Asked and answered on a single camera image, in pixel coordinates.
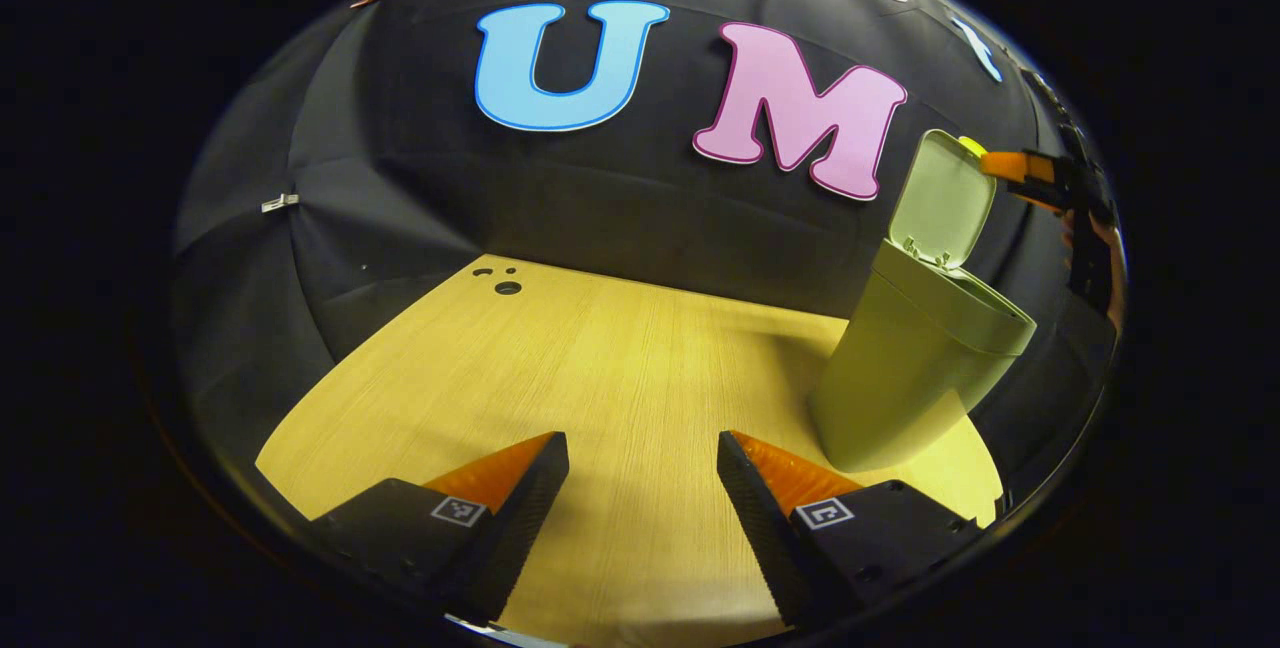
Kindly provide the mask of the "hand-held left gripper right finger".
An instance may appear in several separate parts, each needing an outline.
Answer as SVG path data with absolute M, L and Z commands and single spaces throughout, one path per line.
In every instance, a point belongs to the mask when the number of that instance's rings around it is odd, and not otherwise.
M 863 485 L 742 432 L 718 435 L 716 470 L 791 628 L 883 604 L 983 533 L 904 480 Z

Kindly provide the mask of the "black backdrop cloth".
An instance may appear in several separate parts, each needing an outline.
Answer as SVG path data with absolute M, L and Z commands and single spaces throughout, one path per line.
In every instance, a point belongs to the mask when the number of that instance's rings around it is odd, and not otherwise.
M 571 131 L 490 119 L 475 99 L 484 15 L 547 4 L 538 88 L 593 78 L 605 1 L 664 6 L 628 102 Z M 790 133 L 762 111 L 759 159 L 698 152 L 733 46 L 776 29 L 818 96 L 855 67 L 906 97 L 873 200 L 826 173 L 858 131 Z M 172 334 L 196 433 L 246 466 L 342 359 L 483 254 L 846 318 L 925 132 L 1059 152 L 1053 96 L 1004 29 L 960 0 L 383 0 L 332 6 L 252 74 L 186 182 L 172 238 Z M 262 214 L 279 193 L 300 202 Z

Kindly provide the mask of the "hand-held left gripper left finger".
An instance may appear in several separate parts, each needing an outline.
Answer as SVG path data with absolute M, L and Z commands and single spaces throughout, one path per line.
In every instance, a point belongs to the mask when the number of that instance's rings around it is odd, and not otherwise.
M 311 521 L 340 563 L 434 613 L 495 621 L 570 473 L 547 432 L 415 484 L 388 478 Z

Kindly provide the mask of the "green desktop garbage bin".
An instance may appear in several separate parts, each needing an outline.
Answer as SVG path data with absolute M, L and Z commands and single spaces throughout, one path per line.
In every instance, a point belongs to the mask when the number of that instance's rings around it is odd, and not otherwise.
M 919 141 L 845 333 L 809 400 L 842 473 L 913 458 L 1000 383 L 1036 320 L 966 269 L 995 201 L 980 155 L 943 131 Z

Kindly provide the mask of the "wooden desktop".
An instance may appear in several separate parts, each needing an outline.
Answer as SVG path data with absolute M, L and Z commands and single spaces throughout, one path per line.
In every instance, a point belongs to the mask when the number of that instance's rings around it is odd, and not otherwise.
M 742 432 L 824 460 L 806 398 L 841 318 L 485 255 L 366 339 L 255 464 L 315 519 L 548 432 L 570 473 L 499 625 L 589 648 L 783 630 L 716 471 Z

